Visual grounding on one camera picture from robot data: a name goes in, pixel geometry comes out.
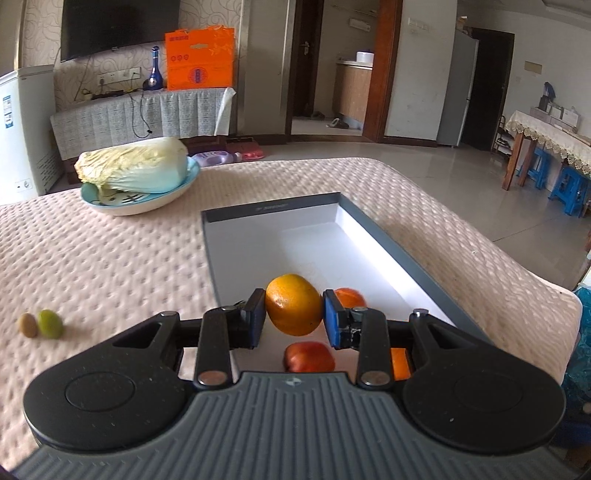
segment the television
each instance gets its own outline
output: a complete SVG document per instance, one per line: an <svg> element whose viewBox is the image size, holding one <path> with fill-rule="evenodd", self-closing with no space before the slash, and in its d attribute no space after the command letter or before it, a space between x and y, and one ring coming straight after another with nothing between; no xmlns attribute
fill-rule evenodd
<svg viewBox="0 0 591 480"><path fill-rule="evenodd" d="M64 0L61 60L164 41L178 29L180 0Z"/></svg>

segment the white refrigerator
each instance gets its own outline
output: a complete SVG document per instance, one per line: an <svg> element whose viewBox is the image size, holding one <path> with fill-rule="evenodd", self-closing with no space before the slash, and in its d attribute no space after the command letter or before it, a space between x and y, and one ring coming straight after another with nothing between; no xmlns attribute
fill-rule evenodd
<svg viewBox="0 0 591 480"><path fill-rule="evenodd" d="M457 147L460 144L470 105L477 56L478 40L456 30L445 103L437 134L437 143L440 145Z"/></svg>
<svg viewBox="0 0 591 480"><path fill-rule="evenodd" d="M0 205L44 195L61 175L50 117L56 112L53 65L0 77Z"/></svg>

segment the blue plate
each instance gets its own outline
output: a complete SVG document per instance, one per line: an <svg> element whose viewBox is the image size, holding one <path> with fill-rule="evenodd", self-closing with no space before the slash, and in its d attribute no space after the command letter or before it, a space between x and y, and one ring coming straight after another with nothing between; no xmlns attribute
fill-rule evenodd
<svg viewBox="0 0 591 480"><path fill-rule="evenodd" d="M111 190L110 195L104 195L96 185L83 183L80 197L94 210L108 215L124 216L137 215L162 207L180 197L195 181L201 168L192 158L187 158L187 177L182 184L166 193L120 192Z"/></svg>

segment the wall outlet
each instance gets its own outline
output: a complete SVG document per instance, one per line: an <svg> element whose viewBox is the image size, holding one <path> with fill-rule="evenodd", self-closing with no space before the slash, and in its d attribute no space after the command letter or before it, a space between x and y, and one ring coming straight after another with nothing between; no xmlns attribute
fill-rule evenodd
<svg viewBox="0 0 591 480"><path fill-rule="evenodd" d="M117 70L116 72L103 73L96 78L96 84L98 86L108 85L110 83L117 82L128 82L130 80L136 80L142 78L141 67L134 69Z"/></svg>
<svg viewBox="0 0 591 480"><path fill-rule="evenodd" d="M31 179L21 180L15 183L15 187L17 188L18 192L23 190L31 190L33 188L33 182Z"/></svg>

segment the blue stool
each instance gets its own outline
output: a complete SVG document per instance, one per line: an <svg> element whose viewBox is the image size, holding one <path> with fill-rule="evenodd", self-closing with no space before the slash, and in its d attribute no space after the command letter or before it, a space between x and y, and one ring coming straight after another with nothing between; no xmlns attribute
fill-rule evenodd
<svg viewBox="0 0 591 480"><path fill-rule="evenodd" d="M538 190L546 187L546 179L552 161L552 155L542 148L536 148L534 151L536 158L532 162L532 167L527 171L527 176L535 182L535 188ZM517 170L517 176L521 175L521 168Z"/></svg>
<svg viewBox="0 0 591 480"><path fill-rule="evenodd" d="M572 167L563 166L548 198L560 199L564 202L564 212L567 215L576 213L579 216L585 203L588 184L587 177Z"/></svg>

